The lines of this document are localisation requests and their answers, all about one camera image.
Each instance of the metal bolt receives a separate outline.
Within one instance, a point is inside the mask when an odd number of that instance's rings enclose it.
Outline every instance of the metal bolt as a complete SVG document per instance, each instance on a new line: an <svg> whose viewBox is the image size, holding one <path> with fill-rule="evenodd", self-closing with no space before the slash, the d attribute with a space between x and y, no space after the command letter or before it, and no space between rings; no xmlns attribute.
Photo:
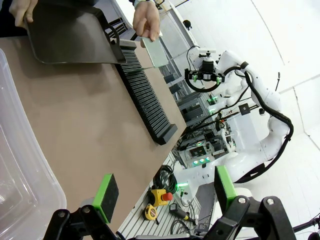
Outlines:
<svg viewBox="0 0 320 240"><path fill-rule="evenodd" d="M267 202L269 205L272 205L272 204L275 203L271 198L269 198L266 202Z"/></svg>
<svg viewBox="0 0 320 240"><path fill-rule="evenodd" d="M60 212L58 213L58 216L59 216L60 218L63 218L65 215L66 215L66 214L65 214L64 211L60 211Z"/></svg>
<svg viewBox="0 0 320 240"><path fill-rule="evenodd" d="M240 198L238 199L238 202L241 203L241 204L245 204L245 203L246 203L246 199L243 198L243 197L240 197Z"/></svg>
<svg viewBox="0 0 320 240"><path fill-rule="evenodd" d="M90 209L86 206L83 210L82 210L85 214L90 212Z"/></svg>

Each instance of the white wall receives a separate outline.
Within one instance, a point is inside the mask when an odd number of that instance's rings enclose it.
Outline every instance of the white wall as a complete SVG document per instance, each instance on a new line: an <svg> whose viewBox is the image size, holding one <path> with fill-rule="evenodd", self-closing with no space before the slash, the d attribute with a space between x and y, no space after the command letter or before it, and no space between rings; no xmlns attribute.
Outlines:
<svg viewBox="0 0 320 240"><path fill-rule="evenodd" d="M242 185L257 200L279 197L293 226L310 220L320 212L320 2L190 0L177 9L191 21L200 47L214 47L218 53L233 50L255 66L270 88L281 72L278 91L283 113L294 125L293 138L267 173ZM250 115L258 137L265 137L268 116L259 116L258 110ZM242 237L252 234L249 229ZM309 234L297 239L306 240Z"/></svg>

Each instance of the coiled black cable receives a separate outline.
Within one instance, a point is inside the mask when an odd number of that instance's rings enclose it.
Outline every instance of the coiled black cable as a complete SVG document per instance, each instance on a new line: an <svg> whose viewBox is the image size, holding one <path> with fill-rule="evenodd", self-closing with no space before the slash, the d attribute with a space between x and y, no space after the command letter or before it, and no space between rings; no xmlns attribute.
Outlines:
<svg viewBox="0 0 320 240"><path fill-rule="evenodd" d="M233 67L228 68L223 74L227 75L231 71L235 71L235 70L242 70L242 68L240 66L233 66ZM287 124L288 127L289 127L289 133L285 136L284 142L282 143L277 155L272 159L272 161L269 163L268 166L266 166L264 169L262 169L261 171L257 172L253 176L243 177L243 178L239 179L238 181L235 182L237 184L243 184L243 183L249 182L249 181L261 176L263 173L265 173L267 170L269 170L277 162L277 160L280 158L280 156L284 152L288 142L291 140L292 135L294 134L294 126L291 123L290 118L288 118L287 116L283 115L282 113L272 109L271 107L267 106L265 104L264 100L262 99L262 97L260 96L260 94L258 93L258 91L256 90L256 88L254 87L253 83L251 82L250 76L249 76L247 71L244 72L244 76L245 76L246 83L248 84L248 86L250 87L251 91L256 96L260 106L268 114L270 114L271 116L273 116L276 119L280 120L281 122Z"/></svg>
<svg viewBox="0 0 320 240"><path fill-rule="evenodd" d="M169 165L162 165L153 178L153 185L157 189L165 189L167 193L177 191L177 180L174 170Z"/></svg>

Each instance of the robotic arm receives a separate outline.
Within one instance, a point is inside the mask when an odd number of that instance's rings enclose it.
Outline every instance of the robotic arm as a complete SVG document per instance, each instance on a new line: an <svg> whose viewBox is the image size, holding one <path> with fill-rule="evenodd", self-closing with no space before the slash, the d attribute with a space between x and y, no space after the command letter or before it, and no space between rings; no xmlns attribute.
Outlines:
<svg viewBox="0 0 320 240"><path fill-rule="evenodd" d="M189 72L188 75L188 70L186 69L185 76L188 78L191 77L191 79L197 74L201 76L201 74L203 74L202 69L203 67L200 67L199 71ZM260 142L252 145L241 153L230 152L210 163L175 172L174 175L178 183L187 183L182 189L182 191L189 193L184 196L186 200L190 200L195 196L200 185L214 181L215 166L225 165L232 182L238 181L255 167L273 160L269 166L266 167L266 169L269 169L275 161L278 160L293 134L293 126L290 119L280 113L282 109L279 93L268 89L258 73L248 63L241 60L235 53L225 51L221 55L217 66L212 65L212 69L210 79L217 82L215 86L219 86L219 78L227 81L226 76L231 71L241 71L243 75L241 89L234 92L227 100L223 100L219 106L216 107L216 105L213 105L213 107L220 109L235 104L244 89L249 86L252 100L270 114L267 124L269 134ZM209 89L201 89L200 92L211 91L208 90Z"/></svg>

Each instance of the black handheld tool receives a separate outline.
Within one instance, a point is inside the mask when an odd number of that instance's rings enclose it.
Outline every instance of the black handheld tool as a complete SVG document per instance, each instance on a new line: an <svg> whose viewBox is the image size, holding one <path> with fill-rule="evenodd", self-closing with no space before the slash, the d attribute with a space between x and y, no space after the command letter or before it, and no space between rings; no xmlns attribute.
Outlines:
<svg viewBox="0 0 320 240"><path fill-rule="evenodd" d="M186 220L186 221L189 221L189 222L192 222L192 224L194 226L196 226L198 223L198 220L197 219L192 219L189 215L188 212L185 212L183 211L179 206L178 204L176 203L172 203L170 204L170 207L169 207L169 212L175 216L177 216L178 218L182 218L183 220Z"/></svg>

